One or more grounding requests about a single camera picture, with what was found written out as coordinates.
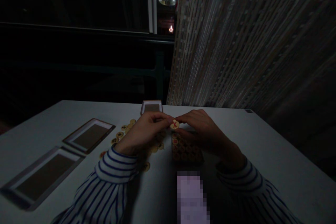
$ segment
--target blue striped shirt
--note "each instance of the blue striped shirt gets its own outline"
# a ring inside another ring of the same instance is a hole
[[[53,223],[120,223],[127,201],[127,183],[137,175],[137,157],[113,147],[77,189],[71,207]],[[282,201],[275,186],[246,160],[242,170],[226,173],[216,166],[218,178],[236,195],[242,217],[253,223],[300,223]]]

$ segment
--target white table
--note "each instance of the white table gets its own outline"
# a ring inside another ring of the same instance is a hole
[[[139,118],[140,108],[141,104],[61,101],[0,136],[1,187],[48,150],[63,145],[62,139],[89,119],[97,118],[117,126],[35,211],[20,210],[0,196],[2,223],[49,223],[71,204],[77,187],[91,173],[99,154],[111,146],[111,139],[122,125],[130,119]],[[163,106],[163,111],[174,117],[191,109],[198,108]],[[336,210],[336,183],[333,180],[255,113],[226,108],[204,110],[259,171],[273,182],[301,221],[333,222]],[[169,136],[164,143],[164,150],[150,156],[150,170],[139,176],[139,187],[136,182],[131,187],[130,202],[135,197],[130,216],[133,223],[173,223],[176,220],[176,167],[172,162]],[[214,166],[217,159],[206,153],[204,158],[200,171],[210,217],[216,223],[225,219],[223,212],[229,214],[231,211],[231,200],[226,188],[216,178]],[[218,199],[223,203],[215,204]]]

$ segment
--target hand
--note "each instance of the hand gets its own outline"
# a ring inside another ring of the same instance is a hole
[[[124,155],[132,155],[139,148],[151,141],[156,134],[173,123],[173,117],[162,112],[145,112],[114,147]]]
[[[198,145],[203,150],[221,158],[223,164],[235,171],[245,164],[245,157],[239,147],[218,128],[204,110],[192,110],[175,118],[179,123],[188,123],[197,134],[191,134],[184,129],[176,129],[186,141]]]

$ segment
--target curtain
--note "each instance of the curtain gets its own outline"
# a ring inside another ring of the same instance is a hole
[[[307,146],[336,125],[336,0],[179,0],[177,9],[167,105],[252,109],[334,170],[335,153]]]

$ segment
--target box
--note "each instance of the box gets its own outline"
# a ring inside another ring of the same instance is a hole
[[[163,112],[161,100],[144,100],[142,102],[140,115],[147,111]]]
[[[114,125],[93,118],[62,141],[84,154],[89,154],[114,129]]]
[[[35,210],[85,157],[64,147],[54,147],[1,189],[17,207]]]

